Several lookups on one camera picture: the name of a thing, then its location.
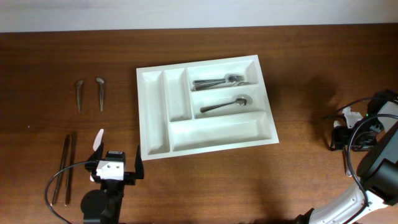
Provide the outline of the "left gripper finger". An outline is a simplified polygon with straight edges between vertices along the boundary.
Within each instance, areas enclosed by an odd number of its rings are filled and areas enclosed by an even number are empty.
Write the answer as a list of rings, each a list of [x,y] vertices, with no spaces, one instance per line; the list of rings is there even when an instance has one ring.
[[[98,148],[92,153],[92,155],[89,157],[88,161],[100,161],[103,155],[103,148],[104,144],[101,142],[98,146]]]
[[[144,165],[142,162],[140,145],[137,146],[134,168],[135,168],[135,179],[144,179]]]

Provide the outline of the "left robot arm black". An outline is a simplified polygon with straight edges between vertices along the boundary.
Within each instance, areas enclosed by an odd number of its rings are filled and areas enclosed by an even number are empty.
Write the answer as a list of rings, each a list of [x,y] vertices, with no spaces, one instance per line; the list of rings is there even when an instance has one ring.
[[[85,169],[99,189],[91,190],[81,200],[84,223],[118,223],[124,197],[124,188],[135,185],[144,178],[144,166],[141,149],[136,150],[134,172],[125,171],[126,154],[119,151],[108,151],[103,155],[104,144],[89,157]]]

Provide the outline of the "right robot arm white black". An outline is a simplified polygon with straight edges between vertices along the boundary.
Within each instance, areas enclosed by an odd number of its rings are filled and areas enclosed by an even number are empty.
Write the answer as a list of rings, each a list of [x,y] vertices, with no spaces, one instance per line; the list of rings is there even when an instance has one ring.
[[[366,115],[347,104],[334,119],[330,151],[342,151],[347,176],[354,180],[329,204],[310,209],[294,223],[356,223],[365,215],[397,204],[397,93],[382,90],[365,99]]]

